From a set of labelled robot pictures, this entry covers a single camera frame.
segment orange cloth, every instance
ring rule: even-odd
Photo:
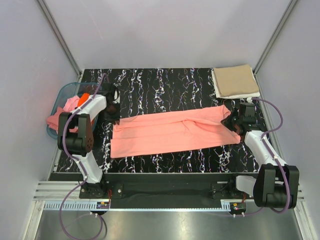
[[[113,126],[111,158],[164,154],[238,144],[240,137],[220,122],[224,106],[123,118]]]

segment metal floor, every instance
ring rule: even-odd
[[[252,212],[257,208],[248,203]],[[67,226],[83,211],[64,211]],[[254,216],[225,217],[209,212],[130,212],[110,211],[103,215],[107,235],[103,229],[100,240],[302,240],[293,210],[276,214],[265,209]],[[86,216],[67,230],[74,237],[89,239],[97,234],[100,221]],[[36,240],[68,240],[59,224],[58,211],[43,211]]]

